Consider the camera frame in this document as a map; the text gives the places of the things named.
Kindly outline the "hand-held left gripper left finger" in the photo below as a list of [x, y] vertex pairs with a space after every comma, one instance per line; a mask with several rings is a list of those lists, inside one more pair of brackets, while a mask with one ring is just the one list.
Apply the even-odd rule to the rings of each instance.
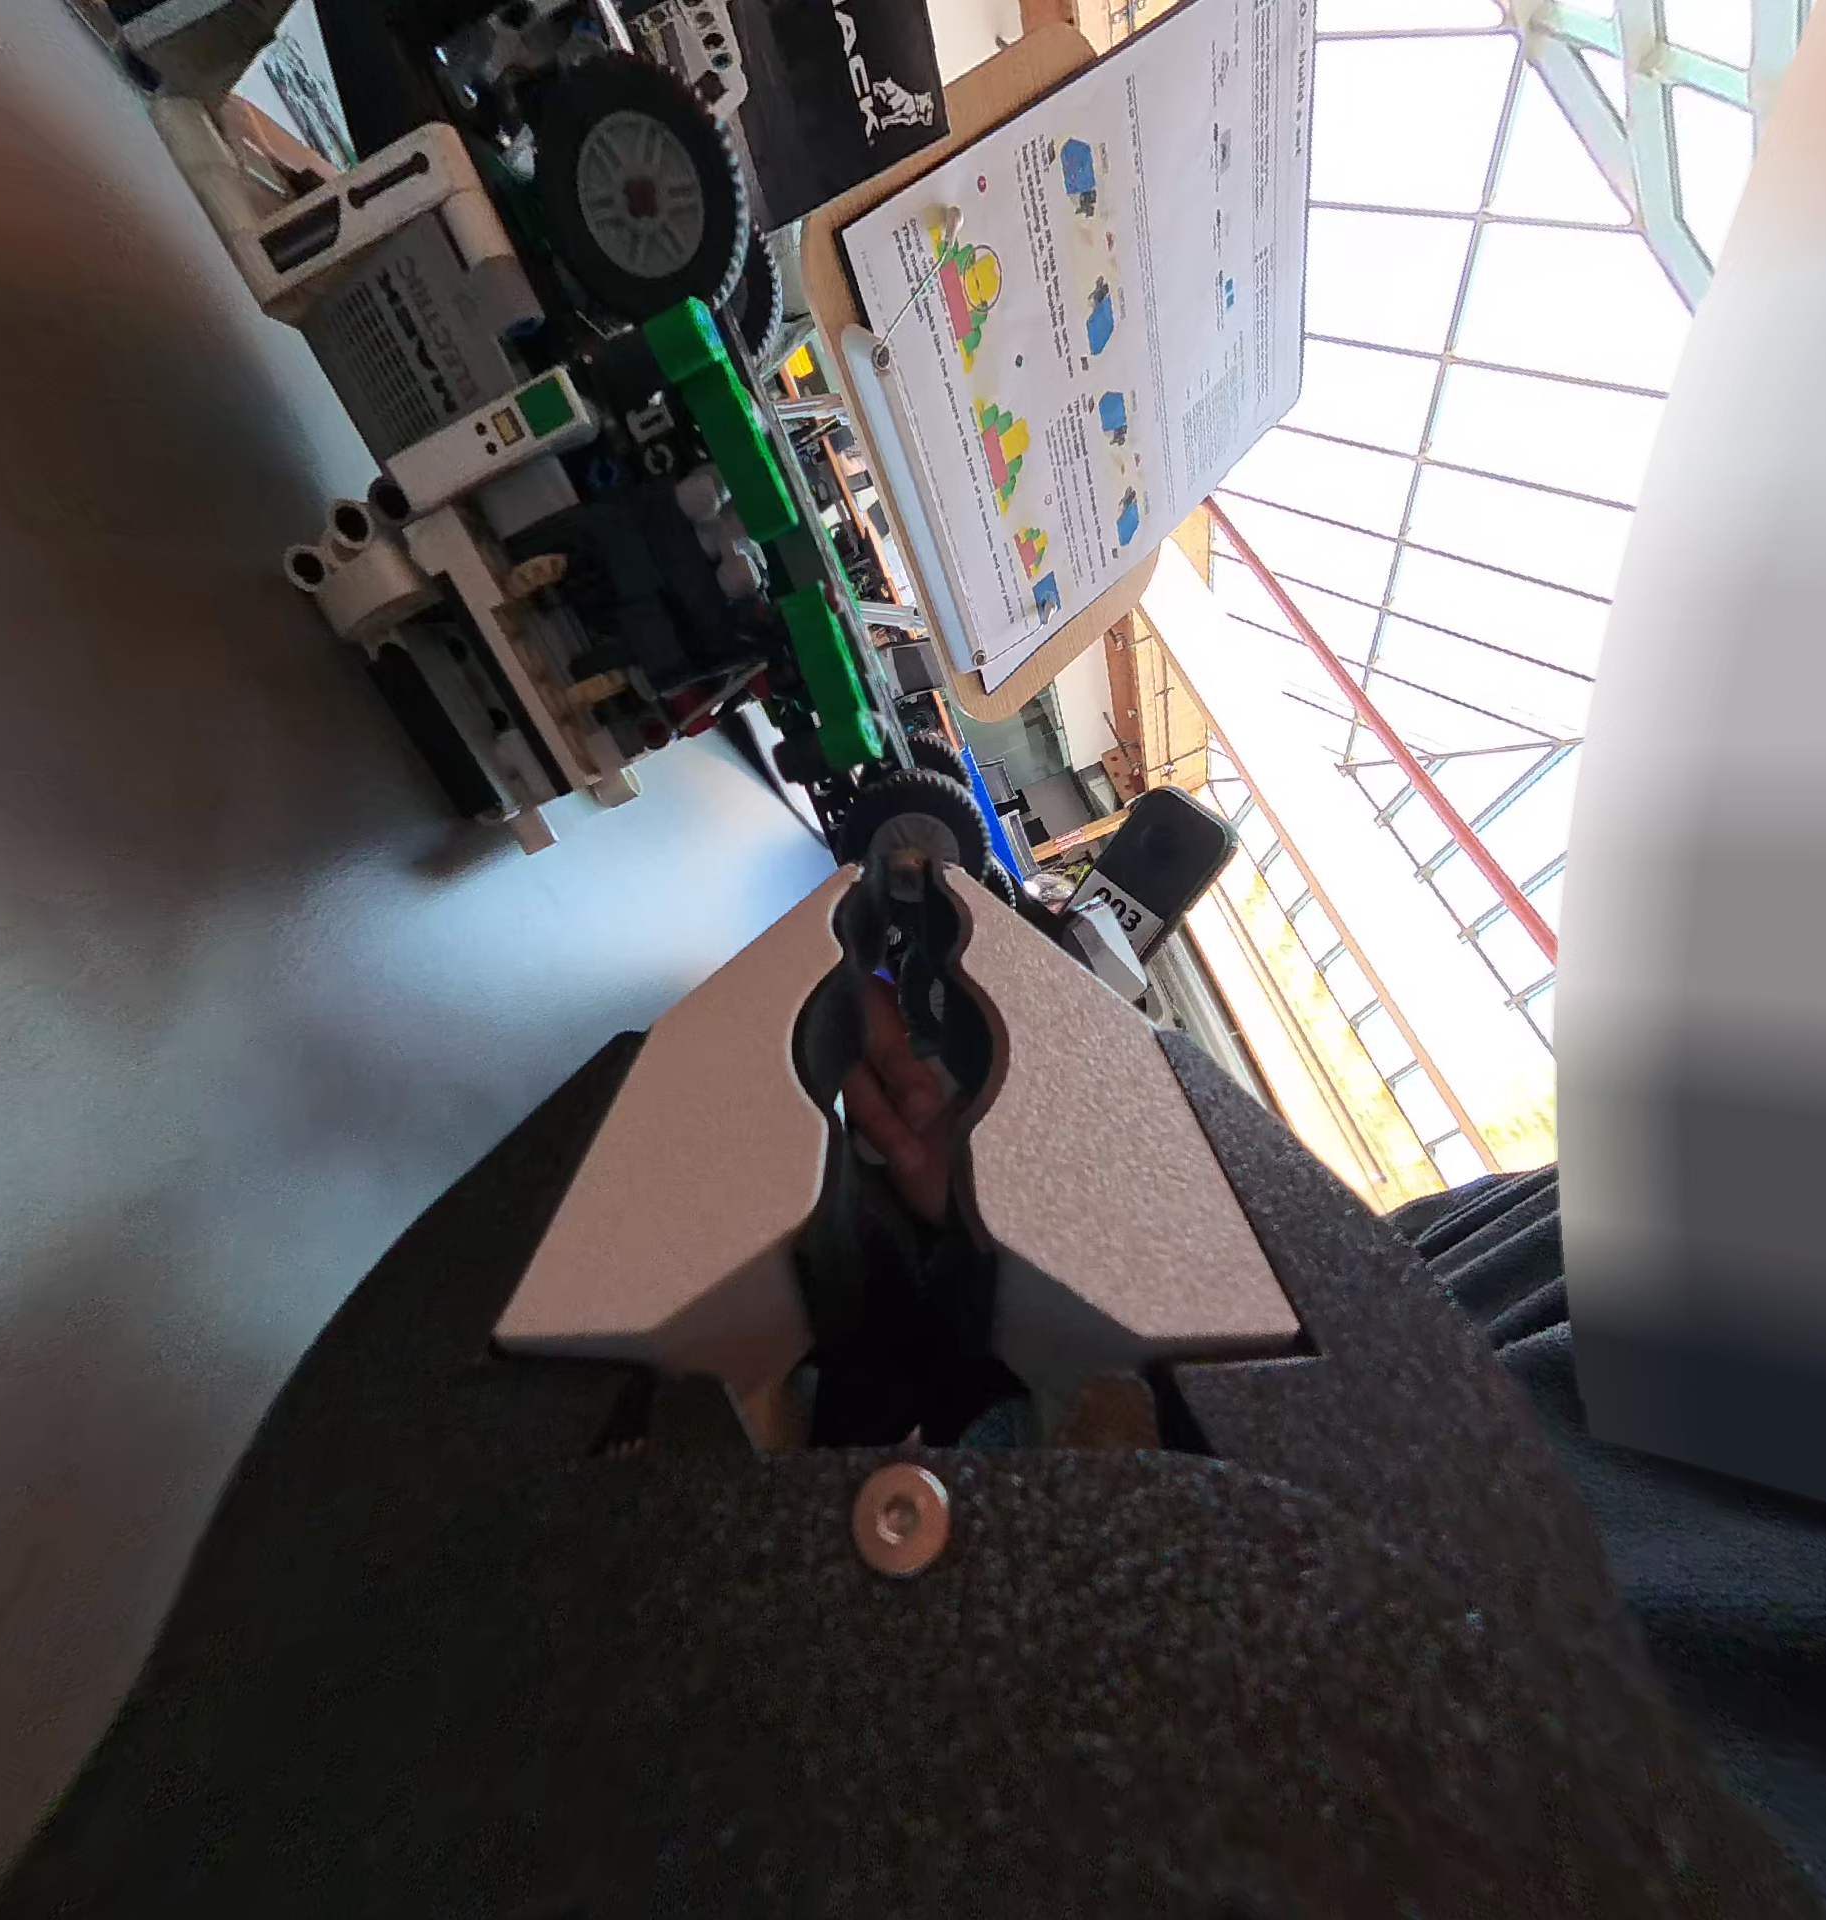
[[811, 1351], [796, 1246], [829, 1116], [796, 1030], [839, 971], [839, 868], [646, 1034], [496, 1330], [514, 1357], [629, 1362], [726, 1388], [757, 1448], [804, 1432], [786, 1384]]

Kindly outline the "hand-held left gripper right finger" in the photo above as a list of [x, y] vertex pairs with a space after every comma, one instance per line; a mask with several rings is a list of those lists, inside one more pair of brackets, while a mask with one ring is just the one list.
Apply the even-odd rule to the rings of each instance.
[[962, 868], [946, 982], [992, 1040], [965, 1204], [995, 1260], [992, 1352], [1055, 1444], [1081, 1395], [1177, 1364], [1296, 1357], [1304, 1325], [1161, 1035]]

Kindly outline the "green white lego truck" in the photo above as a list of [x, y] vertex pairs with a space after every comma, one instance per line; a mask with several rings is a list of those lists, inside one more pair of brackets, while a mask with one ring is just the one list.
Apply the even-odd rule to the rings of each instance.
[[236, 94], [291, 5], [110, 5], [255, 305], [378, 466], [284, 558], [446, 802], [548, 805], [760, 707], [842, 860], [1018, 889], [965, 757], [901, 725], [764, 375], [780, 277], [725, 117], [718, 5], [315, 5], [345, 119]]

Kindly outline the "dark lego set box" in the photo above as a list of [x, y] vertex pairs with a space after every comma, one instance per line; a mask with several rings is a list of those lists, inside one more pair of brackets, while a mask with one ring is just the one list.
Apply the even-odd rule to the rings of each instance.
[[948, 138], [924, 2], [732, 2], [760, 227], [788, 227]]

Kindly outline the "person's right hand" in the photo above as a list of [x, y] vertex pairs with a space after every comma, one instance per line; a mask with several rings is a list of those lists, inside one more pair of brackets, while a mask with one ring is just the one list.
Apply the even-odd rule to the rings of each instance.
[[895, 988], [864, 979], [864, 1051], [844, 1081], [847, 1121], [876, 1155], [909, 1213], [940, 1229], [950, 1213], [958, 1101], [915, 1053]]

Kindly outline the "person's dark clothing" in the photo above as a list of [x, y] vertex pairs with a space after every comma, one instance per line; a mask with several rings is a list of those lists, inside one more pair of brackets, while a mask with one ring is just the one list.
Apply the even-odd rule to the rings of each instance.
[[1534, 1406], [1679, 1711], [1826, 1908], [1826, 1504], [1590, 1436], [1556, 1168], [1487, 1172], [1387, 1221]]

